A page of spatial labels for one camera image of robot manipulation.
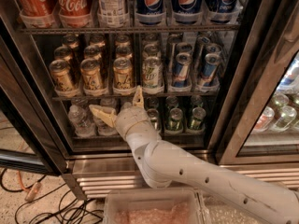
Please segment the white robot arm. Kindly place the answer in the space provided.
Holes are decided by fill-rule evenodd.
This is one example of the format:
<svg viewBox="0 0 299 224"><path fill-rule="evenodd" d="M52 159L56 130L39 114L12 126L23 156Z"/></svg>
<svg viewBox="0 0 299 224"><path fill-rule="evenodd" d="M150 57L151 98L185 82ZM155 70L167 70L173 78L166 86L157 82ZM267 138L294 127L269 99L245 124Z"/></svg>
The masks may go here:
<svg viewBox="0 0 299 224"><path fill-rule="evenodd" d="M132 151L146 183L166 188L172 182L197 187L266 224L299 224L299 193L203 161L164 141L144 109L142 89L132 105L117 112L90 105L93 115L116 129Z"/></svg>

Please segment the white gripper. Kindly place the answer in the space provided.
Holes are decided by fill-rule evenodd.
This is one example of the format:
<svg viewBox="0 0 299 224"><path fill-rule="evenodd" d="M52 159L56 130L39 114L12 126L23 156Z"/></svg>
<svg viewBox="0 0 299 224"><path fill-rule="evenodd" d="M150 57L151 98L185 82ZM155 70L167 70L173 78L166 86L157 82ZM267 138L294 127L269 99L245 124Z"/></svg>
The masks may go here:
<svg viewBox="0 0 299 224"><path fill-rule="evenodd" d="M152 131L153 127L144 107L144 97L141 86L137 86L133 98L133 106L123 109L117 116L116 110L109 106L89 105L93 115L111 128L116 128L122 138L133 133Z"/></svg>

